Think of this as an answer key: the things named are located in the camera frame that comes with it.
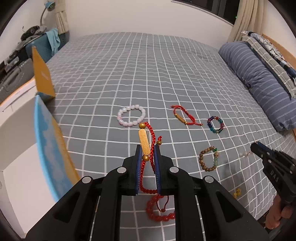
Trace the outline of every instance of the silver screw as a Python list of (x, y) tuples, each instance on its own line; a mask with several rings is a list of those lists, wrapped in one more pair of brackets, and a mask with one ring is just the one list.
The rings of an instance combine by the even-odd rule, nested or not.
[(177, 168), (177, 167), (170, 168), (170, 172), (172, 172), (172, 173), (177, 173), (178, 171), (179, 171), (179, 168)]
[(118, 173), (125, 173), (126, 172), (126, 168), (125, 167), (119, 167), (119, 168), (117, 168), (117, 172)]
[(211, 176), (206, 176), (206, 177), (205, 177), (205, 181), (206, 181), (207, 183), (212, 183), (212, 182), (214, 181), (214, 178), (211, 177)]
[(82, 182), (83, 183), (89, 183), (91, 181), (91, 178), (90, 177), (84, 177), (83, 179), (82, 179)]

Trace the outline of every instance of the lamp head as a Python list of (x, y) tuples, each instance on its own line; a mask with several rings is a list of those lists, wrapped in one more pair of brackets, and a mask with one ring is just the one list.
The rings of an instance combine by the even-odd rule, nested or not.
[(45, 5), (47, 11), (49, 11), (49, 12), (54, 10), (54, 8), (55, 8), (55, 2), (47, 1), (46, 3), (44, 3), (44, 5)]

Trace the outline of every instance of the patterned fabric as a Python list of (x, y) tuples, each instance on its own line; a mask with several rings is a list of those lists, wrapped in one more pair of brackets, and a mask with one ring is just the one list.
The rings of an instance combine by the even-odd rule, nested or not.
[(285, 58), (280, 53), (280, 51), (266, 38), (262, 37), (261, 35), (251, 32), (251, 31), (243, 31), (242, 34), (248, 35), (253, 37), (261, 44), (261, 46), (273, 57), (280, 66), (287, 72), (290, 76), (291, 80), (296, 84), (296, 71), (294, 68), (285, 61)]
[(288, 76), (287, 72), (267, 53), (256, 39), (243, 35), (242, 40), (248, 43), (266, 67), (274, 74), (284, 90), (294, 98), (296, 96), (296, 86)]
[(296, 99), (290, 99), (246, 42), (224, 44), (219, 54), (247, 86), (277, 131), (296, 128)]
[[(96, 34), (67, 43), (48, 67), (56, 92), (48, 107), (81, 176), (102, 177), (135, 154), (139, 127), (123, 127), (117, 121), (119, 109), (131, 104), (145, 108), (145, 121), (162, 136), (162, 155), (190, 175), (212, 175), (230, 193), (241, 188), (238, 201), (256, 219), (269, 209), (276, 191), (262, 172), (262, 160), (254, 154), (240, 157), (241, 153), (249, 152), (255, 139), (295, 157), (294, 136), (276, 132), (218, 51), (205, 44), (174, 36)], [(183, 106), (203, 126), (184, 125), (171, 105)], [(129, 111), (123, 119), (133, 121), (139, 114)], [(219, 135), (206, 125), (212, 115), (224, 121)], [(211, 145), (220, 155), (217, 169), (207, 173), (200, 168), (198, 154)], [(205, 155), (204, 162), (213, 164), (213, 157)], [(149, 165), (143, 185), (155, 188)], [(150, 198), (143, 193), (122, 197), (120, 240), (176, 238), (174, 220), (156, 223), (147, 218)], [(172, 197), (167, 208), (167, 214), (174, 210)]]

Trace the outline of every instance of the black triangular cutout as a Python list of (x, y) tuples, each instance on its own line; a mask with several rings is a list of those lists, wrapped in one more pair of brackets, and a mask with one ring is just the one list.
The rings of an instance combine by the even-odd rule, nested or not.
[(230, 223), (242, 217), (240, 212), (232, 205), (230, 201), (220, 192), (216, 192), (218, 201), (223, 211), (226, 222)]
[(59, 210), (54, 213), (54, 218), (64, 223), (69, 223), (79, 195), (80, 193), (76, 192), (66, 202), (64, 202)]

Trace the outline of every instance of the blue lamp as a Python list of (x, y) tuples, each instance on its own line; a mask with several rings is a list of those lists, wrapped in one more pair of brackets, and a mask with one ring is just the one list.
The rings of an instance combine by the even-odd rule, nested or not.
[(41, 14), (40, 26), (42, 26), (42, 17), (43, 17), (43, 14), (44, 14), (45, 10), (47, 9), (47, 11), (49, 11), (49, 12), (54, 10), (55, 2), (47, 1), (46, 3), (44, 3), (44, 5), (45, 5), (45, 8), (44, 8), (44, 10), (43, 10), (43, 12)]

